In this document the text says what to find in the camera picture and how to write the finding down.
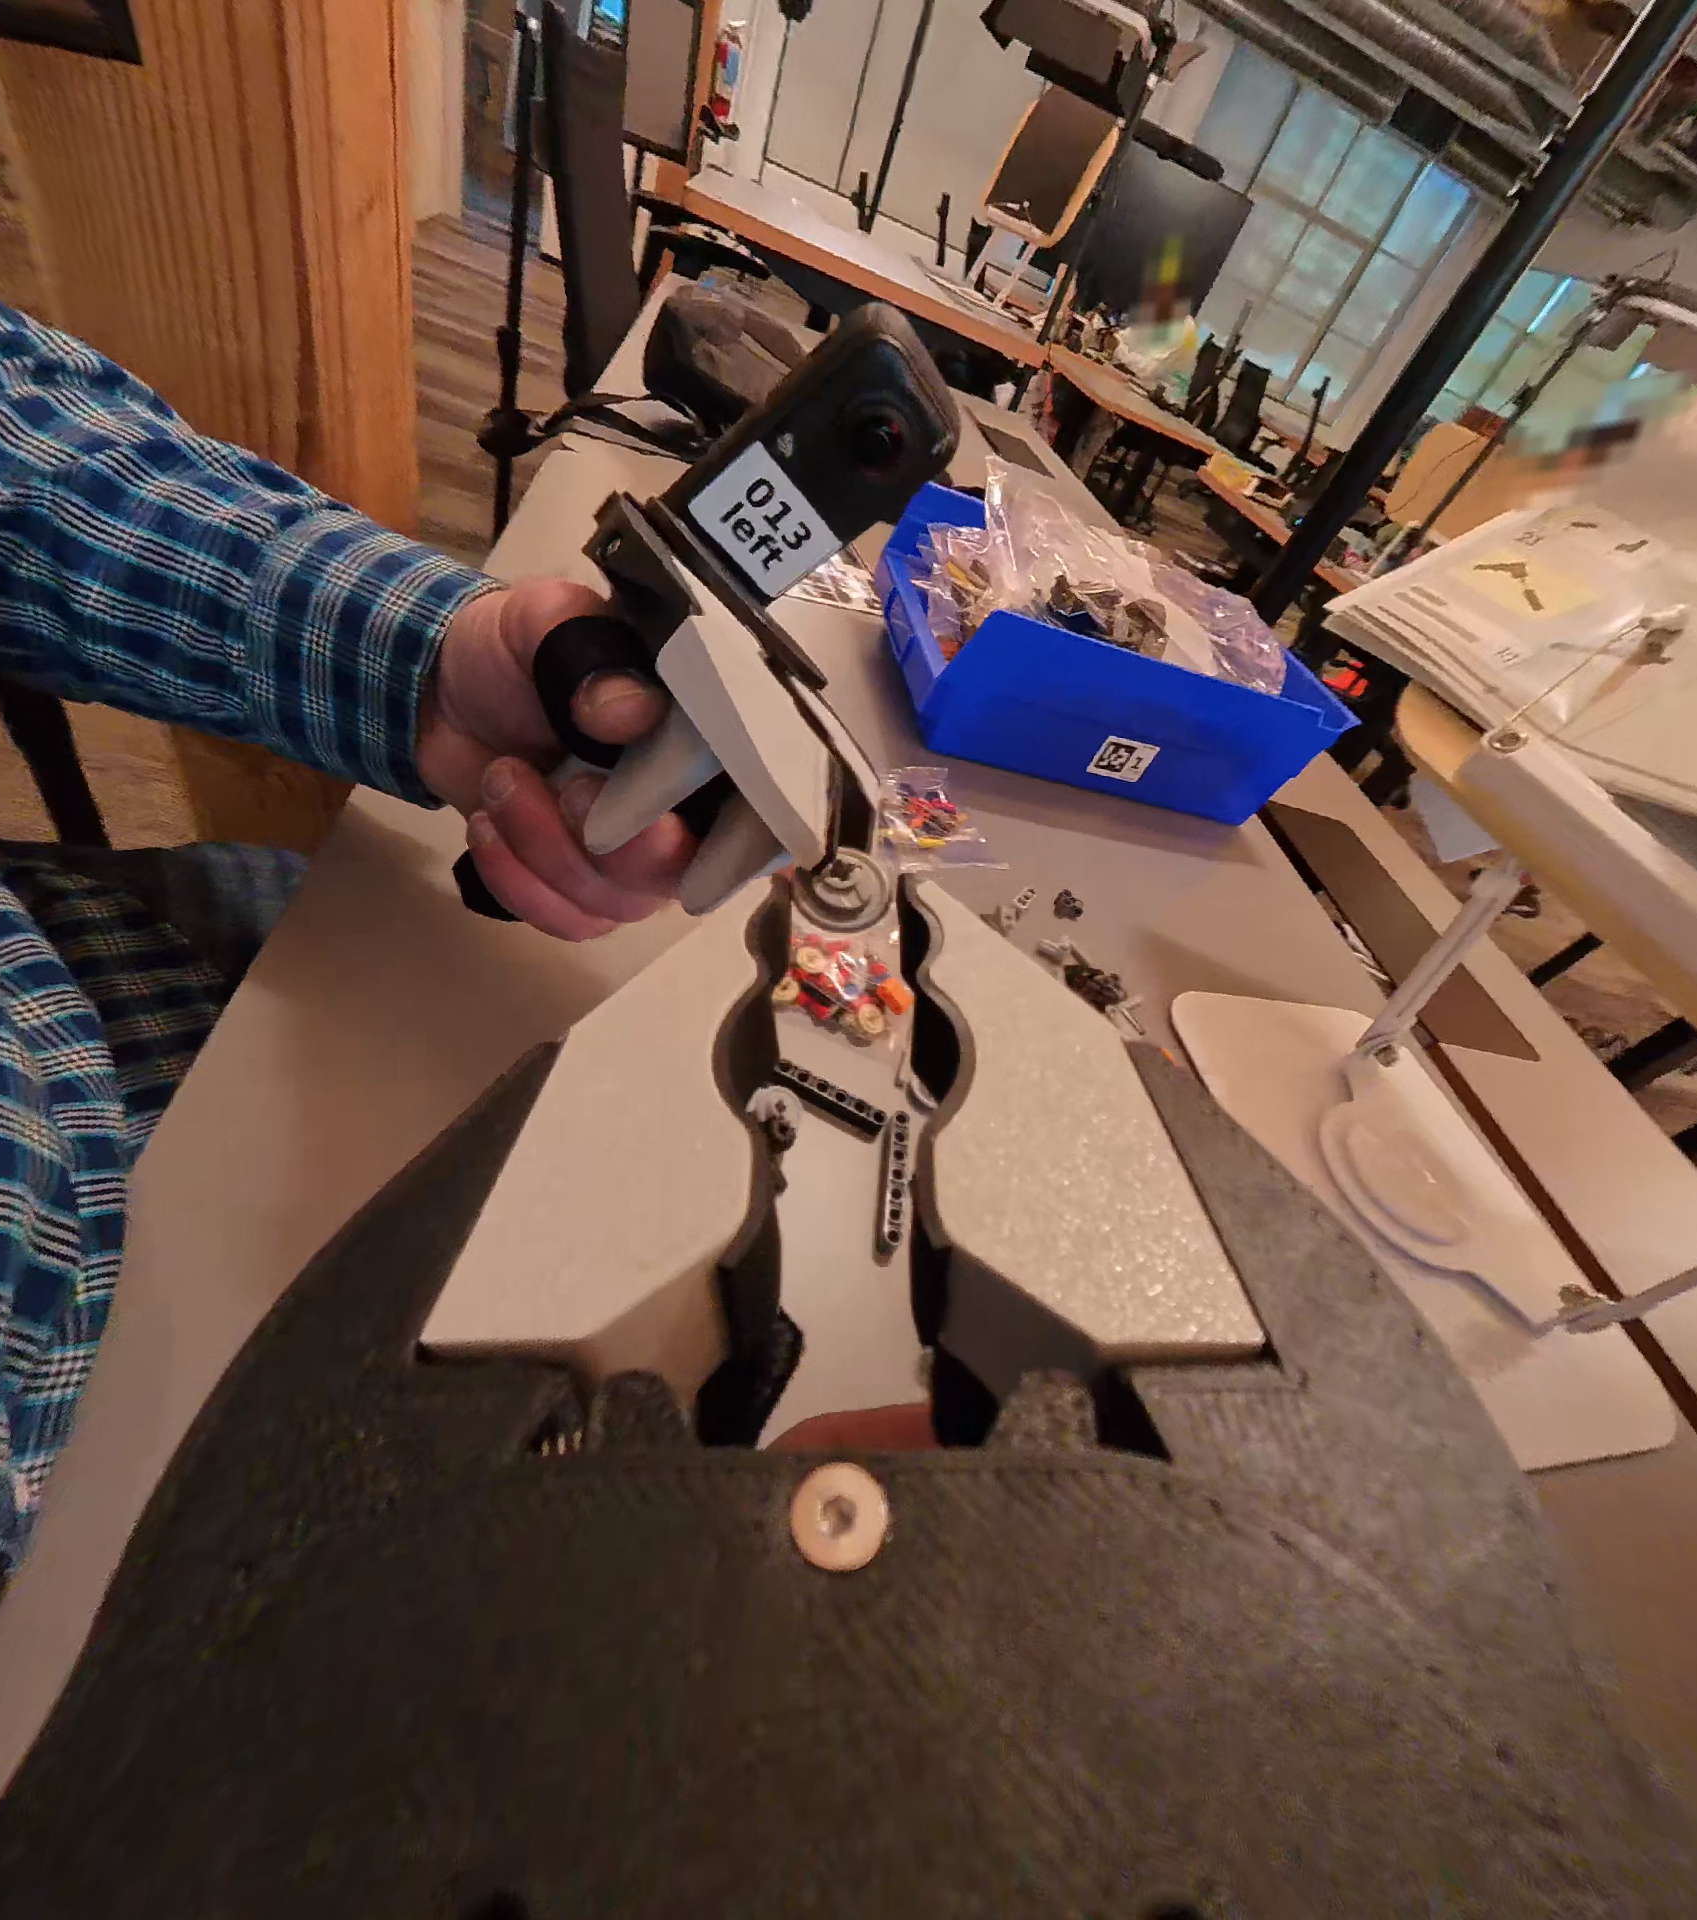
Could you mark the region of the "black tripod stand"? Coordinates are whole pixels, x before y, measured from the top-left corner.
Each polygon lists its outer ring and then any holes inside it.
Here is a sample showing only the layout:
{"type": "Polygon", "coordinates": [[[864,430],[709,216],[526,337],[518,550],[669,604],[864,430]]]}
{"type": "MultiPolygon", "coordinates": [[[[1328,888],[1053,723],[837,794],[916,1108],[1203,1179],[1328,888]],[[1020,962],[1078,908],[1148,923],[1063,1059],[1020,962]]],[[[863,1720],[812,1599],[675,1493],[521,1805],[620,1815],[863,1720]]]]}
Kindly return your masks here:
{"type": "Polygon", "coordinates": [[[578,236],[580,160],[587,132],[584,68],[578,64],[584,37],[565,5],[514,6],[514,93],[507,128],[514,137],[510,170],[508,243],[502,323],[495,332],[498,392],[476,435],[492,462],[492,541],[500,541],[514,496],[514,466],[532,446],[532,429],[521,407],[523,313],[528,170],[542,160],[554,181],[556,236],[578,236]]]}

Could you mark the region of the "clear bag yellow blue parts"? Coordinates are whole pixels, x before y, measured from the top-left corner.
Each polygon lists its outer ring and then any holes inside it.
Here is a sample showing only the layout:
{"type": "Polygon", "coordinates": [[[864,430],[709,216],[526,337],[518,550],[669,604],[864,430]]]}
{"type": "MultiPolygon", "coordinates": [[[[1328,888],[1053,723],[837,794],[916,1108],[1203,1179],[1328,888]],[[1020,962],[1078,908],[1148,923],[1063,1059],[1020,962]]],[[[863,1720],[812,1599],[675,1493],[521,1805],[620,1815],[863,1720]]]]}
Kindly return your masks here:
{"type": "Polygon", "coordinates": [[[877,851],[898,876],[998,872],[1006,866],[953,793],[950,770],[933,765],[900,767],[885,775],[877,851]]]}

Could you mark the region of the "dark grey holed toy beam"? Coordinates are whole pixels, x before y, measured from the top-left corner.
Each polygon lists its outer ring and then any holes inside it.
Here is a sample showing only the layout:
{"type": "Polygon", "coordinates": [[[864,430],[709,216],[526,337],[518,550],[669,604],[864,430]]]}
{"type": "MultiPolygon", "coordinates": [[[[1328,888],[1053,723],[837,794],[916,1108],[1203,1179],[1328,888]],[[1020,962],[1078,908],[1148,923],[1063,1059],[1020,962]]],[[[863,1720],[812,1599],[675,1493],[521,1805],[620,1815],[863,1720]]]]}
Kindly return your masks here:
{"type": "Polygon", "coordinates": [[[916,1136],[916,1117],[909,1104],[897,1106],[883,1127],[879,1140],[877,1223],[872,1237],[874,1261],[885,1266],[909,1244],[910,1179],[916,1136]]]}

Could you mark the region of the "black holed toy beam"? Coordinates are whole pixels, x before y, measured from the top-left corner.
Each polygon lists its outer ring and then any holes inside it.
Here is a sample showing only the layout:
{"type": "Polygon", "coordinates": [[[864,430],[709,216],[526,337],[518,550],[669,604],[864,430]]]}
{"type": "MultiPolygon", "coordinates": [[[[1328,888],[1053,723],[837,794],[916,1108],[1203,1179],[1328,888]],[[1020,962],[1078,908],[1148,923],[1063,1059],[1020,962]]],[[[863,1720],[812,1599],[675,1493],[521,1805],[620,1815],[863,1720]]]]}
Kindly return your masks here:
{"type": "Polygon", "coordinates": [[[804,1108],[832,1121],[861,1140],[879,1138],[891,1123],[887,1108],[792,1060],[774,1062],[771,1084],[780,1092],[792,1094],[804,1108]]]}

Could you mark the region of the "clear bag red tan parts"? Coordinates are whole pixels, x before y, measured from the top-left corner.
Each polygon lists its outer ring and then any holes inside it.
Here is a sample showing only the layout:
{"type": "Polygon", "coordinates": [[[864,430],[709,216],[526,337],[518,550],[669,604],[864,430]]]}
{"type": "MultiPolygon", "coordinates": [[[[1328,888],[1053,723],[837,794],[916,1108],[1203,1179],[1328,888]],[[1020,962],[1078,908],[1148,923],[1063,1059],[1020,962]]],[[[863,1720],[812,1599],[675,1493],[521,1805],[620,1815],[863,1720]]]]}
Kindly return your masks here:
{"type": "Polygon", "coordinates": [[[909,1036],[915,993],[894,940],[794,924],[771,1006],[842,1045],[894,1051],[909,1036]]]}

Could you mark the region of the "person's left hand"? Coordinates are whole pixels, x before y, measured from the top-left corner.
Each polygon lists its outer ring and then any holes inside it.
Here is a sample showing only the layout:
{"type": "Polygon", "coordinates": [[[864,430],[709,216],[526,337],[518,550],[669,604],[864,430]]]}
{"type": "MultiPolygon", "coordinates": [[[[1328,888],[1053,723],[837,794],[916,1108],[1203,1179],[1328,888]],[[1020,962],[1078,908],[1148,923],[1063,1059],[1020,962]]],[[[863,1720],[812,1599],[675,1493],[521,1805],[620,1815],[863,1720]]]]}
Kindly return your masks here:
{"type": "Polygon", "coordinates": [[[559,781],[566,755],[530,669],[556,626],[602,613],[595,590],[556,578],[471,601],[446,626],[416,735],[422,785],[467,818],[486,892],[508,916],[571,944],[656,914],[696,851],[667,812],[620,849],[590,853],[584,824],[605,779],[559,781]]]}

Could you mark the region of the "person's plaid shirt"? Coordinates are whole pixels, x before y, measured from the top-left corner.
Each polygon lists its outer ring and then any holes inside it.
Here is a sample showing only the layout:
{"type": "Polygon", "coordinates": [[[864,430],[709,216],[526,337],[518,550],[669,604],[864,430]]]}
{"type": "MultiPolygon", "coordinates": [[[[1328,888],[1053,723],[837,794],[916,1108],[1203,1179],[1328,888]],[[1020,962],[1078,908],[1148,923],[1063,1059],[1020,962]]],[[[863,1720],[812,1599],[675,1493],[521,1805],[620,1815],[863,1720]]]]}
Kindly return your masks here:
{"type": "Polygon", "coordinates": [[[0,840],[0,1568],[90,1382],[130,1173],[307,866],[0,840]]]}

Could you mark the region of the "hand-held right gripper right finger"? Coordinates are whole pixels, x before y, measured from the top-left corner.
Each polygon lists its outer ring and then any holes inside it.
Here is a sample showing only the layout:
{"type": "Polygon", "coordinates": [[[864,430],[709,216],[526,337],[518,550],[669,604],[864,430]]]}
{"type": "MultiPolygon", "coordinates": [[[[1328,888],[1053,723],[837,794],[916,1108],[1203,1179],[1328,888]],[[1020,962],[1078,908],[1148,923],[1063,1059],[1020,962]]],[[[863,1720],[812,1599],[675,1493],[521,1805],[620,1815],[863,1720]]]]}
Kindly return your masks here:
{"type": "Polygon", "coordinates": [[[936,1353],[1261,1353],[1267,1330],[1116,1027],[942,885],[898,901],[910,1289],[936,1353]]]}

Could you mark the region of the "wooden work table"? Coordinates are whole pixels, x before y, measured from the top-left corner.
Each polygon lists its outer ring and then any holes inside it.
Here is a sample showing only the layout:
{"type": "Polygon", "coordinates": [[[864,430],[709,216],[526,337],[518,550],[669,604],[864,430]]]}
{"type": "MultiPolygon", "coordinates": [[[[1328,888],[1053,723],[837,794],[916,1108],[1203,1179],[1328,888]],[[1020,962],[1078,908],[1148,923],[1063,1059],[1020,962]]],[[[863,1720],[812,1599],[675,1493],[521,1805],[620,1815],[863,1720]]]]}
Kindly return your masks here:
{"type": "Polygon", "coordinates": [[[861,233],[787,193],[726,175],[694,175],[677,193],[694,221],[749,243],[766,259],[819,276],[839,292],[887,303],[923,325],[1040,371],[1051,351],[1036,332],[995,307],[956,294],[915,256],[861,233]]]}

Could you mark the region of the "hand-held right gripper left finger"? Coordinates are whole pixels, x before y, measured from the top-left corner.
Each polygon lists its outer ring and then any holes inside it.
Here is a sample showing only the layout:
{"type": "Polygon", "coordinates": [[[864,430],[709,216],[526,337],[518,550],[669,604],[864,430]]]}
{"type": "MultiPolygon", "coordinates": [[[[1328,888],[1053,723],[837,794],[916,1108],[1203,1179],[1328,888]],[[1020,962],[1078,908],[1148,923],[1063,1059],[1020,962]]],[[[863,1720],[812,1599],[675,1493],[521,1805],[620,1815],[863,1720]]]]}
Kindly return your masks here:
{"type": "Polygon", "coordinates": [[[760,1243],[776,1056],[764,946],[787,890],[757,879],[556,1046],[422,1325],[439,1360],[571,1375],[712,1375],[723,1279],[760,1243]]]}

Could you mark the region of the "black backpack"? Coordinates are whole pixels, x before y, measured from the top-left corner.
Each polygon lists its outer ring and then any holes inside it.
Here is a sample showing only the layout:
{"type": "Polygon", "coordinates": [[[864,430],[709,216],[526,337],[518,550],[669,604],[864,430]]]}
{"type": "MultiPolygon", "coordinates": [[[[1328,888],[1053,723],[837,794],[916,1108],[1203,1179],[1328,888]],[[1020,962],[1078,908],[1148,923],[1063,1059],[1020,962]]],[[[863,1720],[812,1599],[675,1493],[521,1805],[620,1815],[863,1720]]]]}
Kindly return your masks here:
{"type": "Polygon", "coordinates": [[[707,453],[752,417],[790,419],[796,407],[839,409],[857,396],[850,371],[807,373],[819,345],[741,294],[691,284],[669,294],[643,351],[651,399],[694,426],[707,453]]]}

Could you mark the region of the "blue plastic bin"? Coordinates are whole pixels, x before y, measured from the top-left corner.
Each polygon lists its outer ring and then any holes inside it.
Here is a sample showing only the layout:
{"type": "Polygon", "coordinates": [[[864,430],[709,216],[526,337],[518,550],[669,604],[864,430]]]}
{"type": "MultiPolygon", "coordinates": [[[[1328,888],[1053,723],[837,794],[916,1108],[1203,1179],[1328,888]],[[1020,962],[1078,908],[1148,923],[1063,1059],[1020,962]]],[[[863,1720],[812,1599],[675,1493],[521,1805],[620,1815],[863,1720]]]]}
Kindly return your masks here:
{"type": "Polygon", "coordinates": [[[925,487],[874,566],[888,647],[936,756],[1241,826],[1355,728],[1294,658],[1265,692],[1020,613],[989,614],[945,658],[915,576],[933,532],[983,519],[977,496],[925,487]]]}

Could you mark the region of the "cluster of small dark parts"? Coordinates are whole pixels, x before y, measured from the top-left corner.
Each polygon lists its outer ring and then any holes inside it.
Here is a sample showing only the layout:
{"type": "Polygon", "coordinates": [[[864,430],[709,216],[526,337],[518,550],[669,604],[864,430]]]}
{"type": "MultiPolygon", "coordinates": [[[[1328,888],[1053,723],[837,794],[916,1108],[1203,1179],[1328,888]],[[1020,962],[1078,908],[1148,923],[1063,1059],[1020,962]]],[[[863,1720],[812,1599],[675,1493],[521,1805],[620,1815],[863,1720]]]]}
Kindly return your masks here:
{"type": "Polygon", "coordinates": [[[1036,956],[1053,967],[1074,997],[1116,1022],[1131,1039],[1139,1040],[1147,1034],[1140,998],[1127,990],[1118,973],[1100,969],[1066,939],[1040,939],[1036,956]]]}

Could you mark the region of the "black pole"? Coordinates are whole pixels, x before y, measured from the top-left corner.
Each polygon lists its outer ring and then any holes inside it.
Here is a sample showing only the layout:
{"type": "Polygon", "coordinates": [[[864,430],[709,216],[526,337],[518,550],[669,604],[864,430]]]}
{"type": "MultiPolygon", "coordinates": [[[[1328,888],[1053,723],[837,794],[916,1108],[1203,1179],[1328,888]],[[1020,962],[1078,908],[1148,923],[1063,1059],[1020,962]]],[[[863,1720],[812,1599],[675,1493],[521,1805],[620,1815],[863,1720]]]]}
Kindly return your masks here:
{"type": "Polygon", "coordinates": [[[1250,603],[1267,622],[1278,622],[1300,596],[1369,488],[1431,410],[1448,376],[1676,61],[1694,26],[1697,2],[1646,5],[1603,66],[1596,85],[1542,144],[1485,250],[1395,374],[1387,395],[1376,400],[1314,505],[1257,581],[1250,603]]]}

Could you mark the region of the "black chair frame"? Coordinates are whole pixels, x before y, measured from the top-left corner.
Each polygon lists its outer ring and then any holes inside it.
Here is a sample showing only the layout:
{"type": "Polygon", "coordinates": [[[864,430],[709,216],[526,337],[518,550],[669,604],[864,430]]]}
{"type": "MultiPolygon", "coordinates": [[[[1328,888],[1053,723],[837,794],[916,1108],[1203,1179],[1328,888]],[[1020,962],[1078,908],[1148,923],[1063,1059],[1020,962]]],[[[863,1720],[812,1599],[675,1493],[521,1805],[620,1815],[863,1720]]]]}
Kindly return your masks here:
{"type": "Polygon", "coordinates": [[[0,674],[0,727],[26,765],[56,840],[110,851],[64,703],[49,691],[0,674]]]}

